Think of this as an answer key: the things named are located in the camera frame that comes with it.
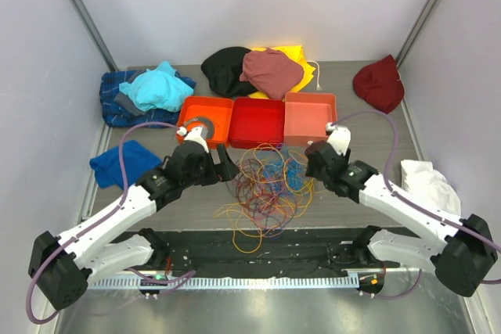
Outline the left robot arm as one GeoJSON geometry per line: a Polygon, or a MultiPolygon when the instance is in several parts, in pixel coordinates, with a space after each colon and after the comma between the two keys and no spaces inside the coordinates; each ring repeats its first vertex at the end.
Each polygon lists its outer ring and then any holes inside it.
{"type": "Polygon", "coordinates": [[[41,233],[31,252],[26,308],[31,308],[35,289],[55,311],[61,311],[79,300],[93,282],[116,272],[141,265],[151,271],[161,269],[168,251],[153,230],[143,229],[123,242],[114,240],[179,199],[185,189],[234,179],[239,168],[223,144],[216,150],[217,163],[200,142],[184,141],[161,165],[125,187],[119,199],[87,221],[59,235],[41,233]]]}

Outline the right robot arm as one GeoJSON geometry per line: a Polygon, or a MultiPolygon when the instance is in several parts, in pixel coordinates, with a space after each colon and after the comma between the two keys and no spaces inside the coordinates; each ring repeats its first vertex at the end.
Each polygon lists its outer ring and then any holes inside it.
{"type": "Polygon", "coordinates": [[[499,253],[486,220],[476,214],[463,218],[438,208],[426,209],[377,169],[360,160],[351,162],[348,154],[339,154],[328,142],[312,143],[305,155],[307,176],[412,232],[411,236],[392,235],[382,228],[369,228],[353,249],[357,264],[369,268],[378,261],[392,261],[419,268],[463,297],[473,296],[486,282],[499,253]]]}

